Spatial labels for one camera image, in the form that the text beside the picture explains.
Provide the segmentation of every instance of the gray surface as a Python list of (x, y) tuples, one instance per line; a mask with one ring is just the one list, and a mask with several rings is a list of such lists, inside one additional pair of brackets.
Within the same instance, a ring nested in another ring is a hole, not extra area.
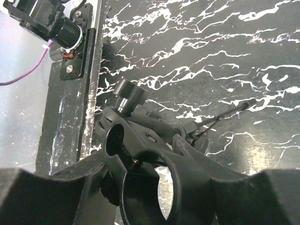
[[(35, 65), (45, 41), (0, 12), (0, 81), (16, 78)], [(51, 60), (48, 55), (28, 77), (0, 87), (0, 167), (35, 170)]]

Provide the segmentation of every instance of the metal screw head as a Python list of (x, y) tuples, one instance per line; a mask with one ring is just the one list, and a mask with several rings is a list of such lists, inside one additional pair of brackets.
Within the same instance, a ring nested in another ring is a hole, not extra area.
[(149, 138), (151, 141), (156, 142), (155, 138), (150, 136), (149, 134), (146, 134), (147, 138)]
[(80, 11), (76, 11), (76, 12), (75, 12), (75, 15), (76, 15), (77, 17), (80, 17), (80, 16), (81, 16), (81, 12), (80, 12)]
[(67, 66), (67, 73), (70, 74), (73, 72), (74, 67), (72, 65)]

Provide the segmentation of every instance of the black mount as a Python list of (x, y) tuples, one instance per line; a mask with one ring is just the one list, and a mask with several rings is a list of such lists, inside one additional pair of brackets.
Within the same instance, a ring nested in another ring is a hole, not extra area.
[(59, 0), (5, 0), (3, 6), (20, 26), (45, 41), (53, 40), (61, 46), (63, 61), (60, 79), (81, 78), (88, 47), (88, 29), (92, 19), (92, 5), (83, 5), (73, 18), (63, 13)]

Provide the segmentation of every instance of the clamp knob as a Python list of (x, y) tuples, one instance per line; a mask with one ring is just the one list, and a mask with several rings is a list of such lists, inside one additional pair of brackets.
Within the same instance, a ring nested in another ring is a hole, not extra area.
[(148, 91), (125, 79), (118, 83), (113, 92), (119, 96), (115, 109), (125, 116), (130, 116), (137, 105), (143, 105), (149, 94)]

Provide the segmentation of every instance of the round opening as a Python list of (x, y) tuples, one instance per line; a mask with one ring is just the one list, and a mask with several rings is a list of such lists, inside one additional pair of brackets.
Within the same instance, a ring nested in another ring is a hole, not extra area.
[(124, 128), (121, 124), (113, 126), (107, 134), (106, 152), (114, 156), (121, 152), (124, 138)]
[(160, 166), (155, 169), (159, 174), (157, 197), (160, 210), (167, 220), (173, 204), (173, 180), (168, 167)]

